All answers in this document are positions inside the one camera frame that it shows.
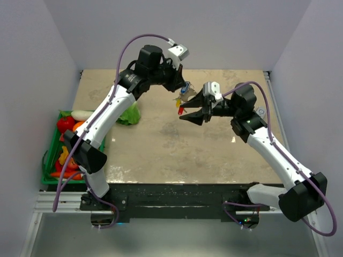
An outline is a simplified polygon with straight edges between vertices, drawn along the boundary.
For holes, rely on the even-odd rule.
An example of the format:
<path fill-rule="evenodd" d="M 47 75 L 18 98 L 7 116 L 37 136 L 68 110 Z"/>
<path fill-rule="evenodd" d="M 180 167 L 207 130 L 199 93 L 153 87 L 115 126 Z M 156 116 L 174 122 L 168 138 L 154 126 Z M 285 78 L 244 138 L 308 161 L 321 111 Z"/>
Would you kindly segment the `key bunch with red carabiner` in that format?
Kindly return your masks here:
<path fill-rule="evenodd" d="M 175 106 L 178 108 L 178 115 L 182 115 L 184 113 L 184 108 L 181 107 L 181 104 L 188 101 L 189 98 L 192 98 L 197 95 L 197 92 L 194 89 L 194 86 L 191 82 L 186 81 L 185 86 L 180 89 L 179 96 L 175 98 L 176 101 Z"/>

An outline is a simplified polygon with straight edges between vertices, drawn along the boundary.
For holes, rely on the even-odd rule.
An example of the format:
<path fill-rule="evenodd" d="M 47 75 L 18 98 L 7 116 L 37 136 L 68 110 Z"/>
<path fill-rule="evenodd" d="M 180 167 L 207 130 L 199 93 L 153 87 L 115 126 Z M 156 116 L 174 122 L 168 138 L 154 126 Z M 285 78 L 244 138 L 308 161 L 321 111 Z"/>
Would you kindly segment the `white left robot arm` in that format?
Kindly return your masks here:
<path fill-rule="evenodd" d="M 173 45 L 164 55 L 162 49 L 145 45 L 139 56 L 119 73 L 118 84 L 111 87 L 102 103 L 74 132 L 64 133 L 64 143 L 72 158 L 85 173 L 86 180 L 94 196 L 92 204 L 99 210 L 107 209 L 111 197 L 107 192 L 109 185 L 103 170 L 107 156 L 99 147 L 122 115 L 131 107 L 151 85 L 162 85 L 167 91 L 175 92 L 185 85 L 182 77 L 182 64 L 189 55 L 183 45 Z"/>

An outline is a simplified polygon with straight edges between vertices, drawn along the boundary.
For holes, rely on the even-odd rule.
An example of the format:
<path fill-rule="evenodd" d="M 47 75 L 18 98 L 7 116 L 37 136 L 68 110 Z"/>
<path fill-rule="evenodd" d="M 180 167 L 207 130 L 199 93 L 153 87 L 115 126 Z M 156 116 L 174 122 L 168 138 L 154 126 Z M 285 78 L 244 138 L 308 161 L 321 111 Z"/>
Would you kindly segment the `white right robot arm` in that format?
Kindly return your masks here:
<path fill-rule="evenodd" d="M 207 82 L 202 91 L 182 108 L 198 108 L 180 116 L 196 125 L 202 125 L 213 116 L 231 117 L 234 133 L 257 151 L 280 178 L 283 188 L 252 184 L 239 196 L 239 205 L 251 210 L 257 205 L 279 208 L 292 222 L 297 222 L 324 204 L 327 179 L 322 173 L 314 174 L 297 161 L 273 135 L 270 122 L 255 111 L 257 101 L 250 83 L 239 83 L 229 92 L 231 97 L 219 93 L 219 84 Z"/>

